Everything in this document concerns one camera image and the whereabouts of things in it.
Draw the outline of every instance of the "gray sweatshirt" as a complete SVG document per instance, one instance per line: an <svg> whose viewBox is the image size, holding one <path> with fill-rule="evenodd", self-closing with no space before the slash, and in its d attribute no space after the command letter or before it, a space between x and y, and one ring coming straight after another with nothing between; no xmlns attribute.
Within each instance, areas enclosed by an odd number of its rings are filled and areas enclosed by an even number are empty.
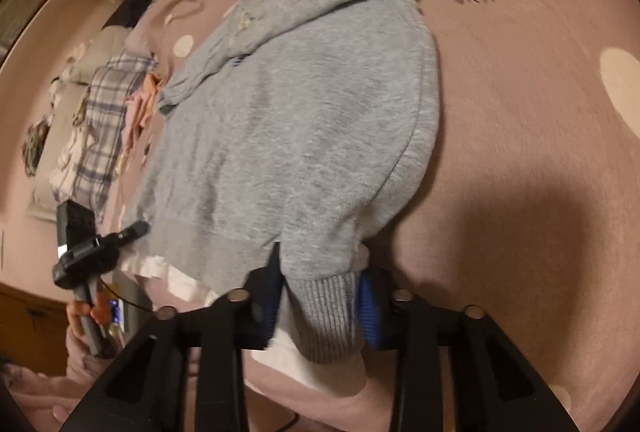
<svg viewBox="0 0 640 432"><path fill-rule="evenodd" d="M242 0L162 91L166 127L127 222L222 294L281 242L292 333L318 363L362 344L375 235L420 184L438 127L417 0Z"/></svg>

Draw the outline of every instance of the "plaid blanket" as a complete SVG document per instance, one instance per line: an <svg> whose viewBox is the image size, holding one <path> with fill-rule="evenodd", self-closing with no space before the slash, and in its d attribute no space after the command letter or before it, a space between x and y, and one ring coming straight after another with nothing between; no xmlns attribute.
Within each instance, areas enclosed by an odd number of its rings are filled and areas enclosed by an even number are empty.
<svg viewBox="0 0 640 432"><path fill-rule="evenodd" d="M122 149L126 99L141 85L154 61L125 52L98 68L86 102L86 124L96 142L78 165L75 200L102 220L114 168Z"/></svg>

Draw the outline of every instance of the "black handle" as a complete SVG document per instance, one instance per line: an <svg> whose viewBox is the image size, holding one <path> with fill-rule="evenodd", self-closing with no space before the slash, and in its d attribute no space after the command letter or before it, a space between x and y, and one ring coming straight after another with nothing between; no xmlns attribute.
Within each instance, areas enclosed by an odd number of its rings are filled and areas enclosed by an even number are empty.
<svg viewBox="0 0 640 432"><path fill-rule="evenodd" d="M94 298L89 284L81 284L74 289L76 300L94 306ZM114 358L116 355L113 343L103 327L90 316L81 316L82 328L87 338L89 352L96 358Z"/></svg>

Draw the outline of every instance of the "fingers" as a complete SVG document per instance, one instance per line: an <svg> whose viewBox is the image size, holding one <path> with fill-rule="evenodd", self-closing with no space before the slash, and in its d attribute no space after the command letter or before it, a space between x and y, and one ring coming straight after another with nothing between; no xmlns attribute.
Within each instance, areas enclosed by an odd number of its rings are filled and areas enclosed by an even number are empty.
<svg viewBox="0 0 640 432"><path fill-rule="evenodd" d="M104 291L98 291L95 295L95 305L89 306L86 302L74 301L66 305L66 318L71 327L71 332L76 338L84 341L84 329L81 316L90 316L101 326L111 322L111 301Z"/></svg>
<svg viewBox="0 0 640 432"><path fill-rule="evenodd" d="M90 312L91 308L85 302L75 301L66 305L66 319L71 327L71 332L79 340L84 339L84 329L82 328L80 317L88 315Z"/></svg>

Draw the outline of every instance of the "wall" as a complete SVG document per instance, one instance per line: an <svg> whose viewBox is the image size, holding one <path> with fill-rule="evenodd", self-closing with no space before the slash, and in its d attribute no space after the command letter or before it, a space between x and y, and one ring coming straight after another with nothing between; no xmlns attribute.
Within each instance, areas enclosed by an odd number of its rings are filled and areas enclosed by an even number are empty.
<svg viewBox="0 0 640 432"><path fill-rule="evenodd" d="M9 83L3 79L0 84L0 230L4 230L0 282L55 300L71 298L51 281L57 260L56 227L25 214L33 180L24 174L20 147L28 126L49 112L51 79L73 47L98 32L113 9L105 0L66 0L43 21L28 48L15 53L20 65Z"/></svg>

